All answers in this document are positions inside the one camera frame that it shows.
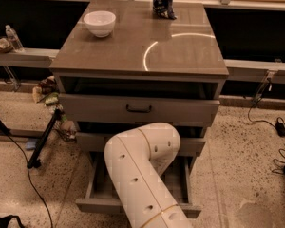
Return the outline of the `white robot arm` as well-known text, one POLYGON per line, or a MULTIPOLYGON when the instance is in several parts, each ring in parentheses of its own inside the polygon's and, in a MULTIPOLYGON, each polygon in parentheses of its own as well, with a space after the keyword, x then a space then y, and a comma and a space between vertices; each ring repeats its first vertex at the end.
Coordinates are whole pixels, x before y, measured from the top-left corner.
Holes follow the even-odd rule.
POLYGON ((131 228, 193 228, 161 175, 181 137, 168 123, 151 123, 111 137, 104 161, 131 228))

